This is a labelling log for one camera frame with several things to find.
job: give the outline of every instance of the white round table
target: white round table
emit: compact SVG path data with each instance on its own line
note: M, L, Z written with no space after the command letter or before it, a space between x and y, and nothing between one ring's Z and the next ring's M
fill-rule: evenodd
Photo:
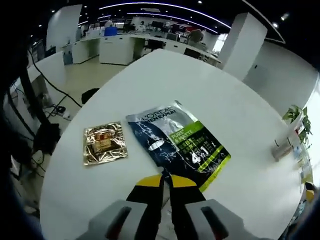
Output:
M293 156L276 162L270 151L276 135L287 126L267 102L235 77L165 50L142 57L113 77L63 133L42 187L40 223L46 239L75 239L87 230L92 217L114 201L125 200L136 182L159 173L125 117L174 100L231 154L204 192L206 199L215 199L240 216L253 235L278 239L301 197ZM115 121L122 123L128 157L85 167L84 128Z

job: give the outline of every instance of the blue and green packet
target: blue and green packet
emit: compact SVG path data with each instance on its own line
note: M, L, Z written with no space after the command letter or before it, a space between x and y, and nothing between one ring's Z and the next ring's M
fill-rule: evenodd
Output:
M181 103L126 116L158 167L189 178L203 192L231 158L224 146Z

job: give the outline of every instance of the gold foil packet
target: gold foil packet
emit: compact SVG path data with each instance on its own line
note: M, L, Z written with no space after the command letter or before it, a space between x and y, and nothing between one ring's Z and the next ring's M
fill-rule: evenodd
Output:
M83 148L84 165L109 163L128 156L119 121L86 128Z

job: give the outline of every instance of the green plant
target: green plant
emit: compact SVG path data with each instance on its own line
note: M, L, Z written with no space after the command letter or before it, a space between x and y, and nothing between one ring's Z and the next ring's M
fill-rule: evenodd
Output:
M308 118L308 108L305 107L304 109L298 107L297 105L292 105L293 108L289 108L288 111L283 116L283 120L290 120L292 123L296 118L300 115L301 112L303 112L303 119L302 124L304 126L303 131L299 134L300 142L303 144L308 144L308 134L311 134L311 122Z

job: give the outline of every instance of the ceiling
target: ceiling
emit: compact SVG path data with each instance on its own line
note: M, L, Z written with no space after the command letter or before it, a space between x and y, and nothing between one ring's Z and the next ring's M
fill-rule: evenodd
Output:
M193 21L219 34L228 33L230 28L203 14L231 26L236 15L250 12L267 27L266 37L268 41L293 51L320 70L320 41L318 37L320 18L316 16L316 13L319 12L320 4L316 3L318 2L316 0L304 0L303 3L292 0L202 0L202 4L199 4L198 0L144 1L181 6L203 14L159 4L128 4L99 10L99 8L105 6L131 3L134 2L133 0L54 0L49 1L49 3L43 2L46 1L39 1L38 4L41 6L37 10L39 17L36 18L36 22L30 28L30 34L33 35L33 38L44 38L48 21L53 14L52 11L57 11L63 6L75 4L83 4L82 16L79 19L80 23L84 21L95 23L103 14L112 15L113 18L127 18L132 16L127 15L127 13L149 13L141 10L141 8L156 8L160 10L157 14ZM281 16L285 13L289 13L289 17L282 21ZM278 23L278 29L272 26L273 22Z

